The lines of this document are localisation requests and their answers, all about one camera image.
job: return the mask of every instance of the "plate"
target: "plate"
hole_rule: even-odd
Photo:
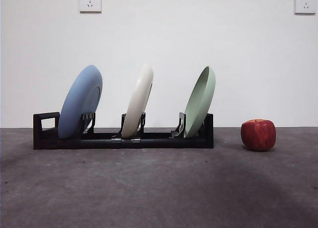
[[[209,111],[215,89],[215,73],[207,66],[200,74],[185,108],[184,137],[196,135]]]
[[[141,114],[144,113],[151,87],[154,73],[150,66],[143,65],[137,84],[130,98],[121,137],[126,139],[132,137],[138,130]]]
[[[95,113],[102,87],[102,76],[95,66],[86,67],[78,75],[61,110],[58,125],[60,139],[68,139],[83,132],[80,129],[80,117],[84,113]]]

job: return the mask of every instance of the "white plate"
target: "white plate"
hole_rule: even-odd
[[[150,66],[143,65],[136,87],[130,98],[127,109],[122,138],[129,138],[133,136],[138,130],[141,114],[144,113],[151,87],[153,84],[154,73]]]

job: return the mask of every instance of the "gray floor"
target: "gray floor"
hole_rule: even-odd
[[[1,130],[2,228],[316,228],[318,128],[270,152],[216,128],[215,148],[34,151]]]

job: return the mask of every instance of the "green plate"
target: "green plate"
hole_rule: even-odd
[[[215,88],[214,71],[207,66],[200,74],[185,108],[186,123],[184,137],[196,135],[210,108]]]

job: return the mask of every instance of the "blue plate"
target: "blue plate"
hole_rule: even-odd
[[[79,74],[61,110],[58,126],[60,139],[68,139],[83,132],[80,128],[80,117],[84,113],[95,113],[102,87],[102,76],[95,66],[88,66]]]

